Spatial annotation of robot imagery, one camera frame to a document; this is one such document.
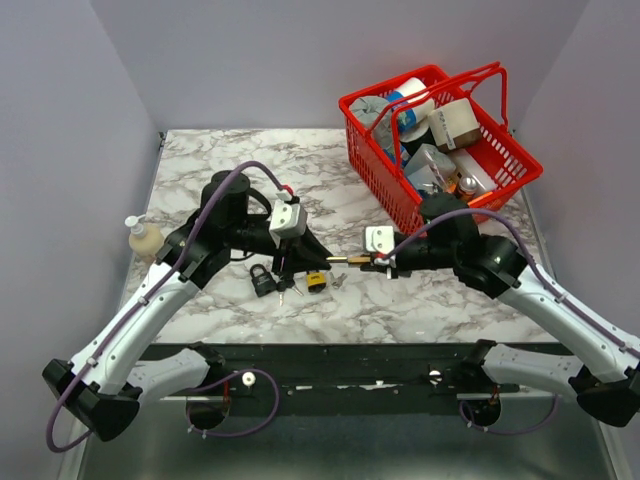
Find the small silver key pair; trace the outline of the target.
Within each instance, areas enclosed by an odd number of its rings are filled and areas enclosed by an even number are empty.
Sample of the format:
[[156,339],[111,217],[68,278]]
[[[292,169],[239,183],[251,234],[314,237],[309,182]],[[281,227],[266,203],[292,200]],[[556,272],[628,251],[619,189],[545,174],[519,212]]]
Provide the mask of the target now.
[[332,271],[329,272],[330,285],[334,289],[340,289],[343,286],[346,278],[346,273],[334,274]]

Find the black key bunch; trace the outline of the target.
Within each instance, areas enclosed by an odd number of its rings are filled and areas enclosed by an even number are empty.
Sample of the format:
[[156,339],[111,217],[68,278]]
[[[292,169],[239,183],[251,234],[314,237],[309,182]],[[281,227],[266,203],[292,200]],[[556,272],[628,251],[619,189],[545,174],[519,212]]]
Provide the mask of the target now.
[[299,296],[303,296],[304,293],[297,287],[294,275],[292,273],[283,273],[279,276],[276,283],[276,290],[279,296],[279,306],[284,305],[285,294],[288,290],[292,290]]

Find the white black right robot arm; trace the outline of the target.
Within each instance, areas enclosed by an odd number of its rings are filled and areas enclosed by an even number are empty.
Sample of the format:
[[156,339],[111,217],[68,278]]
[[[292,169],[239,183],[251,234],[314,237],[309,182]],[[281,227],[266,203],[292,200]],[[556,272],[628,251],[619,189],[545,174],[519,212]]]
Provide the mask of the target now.
[[500,214],[472,208],[454,195],[434,194],[421,205],[423,226],[406,236],[391,226],[368,226],[363,247],[373,271],[388,276],[450,269],[465,286],[510,306],[552,335],[567,357],[524,352],[481,341],[460,367],[469,390],[518,384],[577,402],[596,420],[627,426],[639,411],[639,338],[579,301],[532,257],[513,225],[509,237],[480,233],[476,217],[504,223]]

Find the brass padlock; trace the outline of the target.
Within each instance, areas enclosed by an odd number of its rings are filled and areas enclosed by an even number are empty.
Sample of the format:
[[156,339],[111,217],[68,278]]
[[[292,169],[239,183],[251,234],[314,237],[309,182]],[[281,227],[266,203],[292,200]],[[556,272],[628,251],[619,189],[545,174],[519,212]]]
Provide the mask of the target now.
[[331,256],[327,257],[326,261],[329,264],[347,265],[349,267],[358,268],[372,265],[372,258],[370,255]]

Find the yellow black padlock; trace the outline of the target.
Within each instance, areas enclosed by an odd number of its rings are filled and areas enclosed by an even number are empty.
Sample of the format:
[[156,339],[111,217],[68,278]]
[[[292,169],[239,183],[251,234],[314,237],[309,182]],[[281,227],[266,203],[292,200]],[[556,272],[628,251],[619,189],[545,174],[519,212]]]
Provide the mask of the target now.
[[325,273],[322,271],[308,271],[306,273],[306,285],[309,293],[320,293],[327,287]]

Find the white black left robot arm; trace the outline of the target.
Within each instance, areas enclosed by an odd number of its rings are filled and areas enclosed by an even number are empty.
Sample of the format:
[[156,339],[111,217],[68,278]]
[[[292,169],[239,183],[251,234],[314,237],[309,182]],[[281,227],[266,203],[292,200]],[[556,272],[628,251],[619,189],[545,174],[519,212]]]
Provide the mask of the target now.
[[159,361],[142,354],[168,321],[238,250],[268,256],[278,276],[327,270],[330,251],[311,232],[292,190],[277,184],[270,203],[252,188],[243,163],[215,173],[199,208],[173,231],[125,306],[69,360],[51,360],[42,376],[66,409],[102,441],[123,433],[141,407],[181,391],[214,393],[222,359],[196,344]]

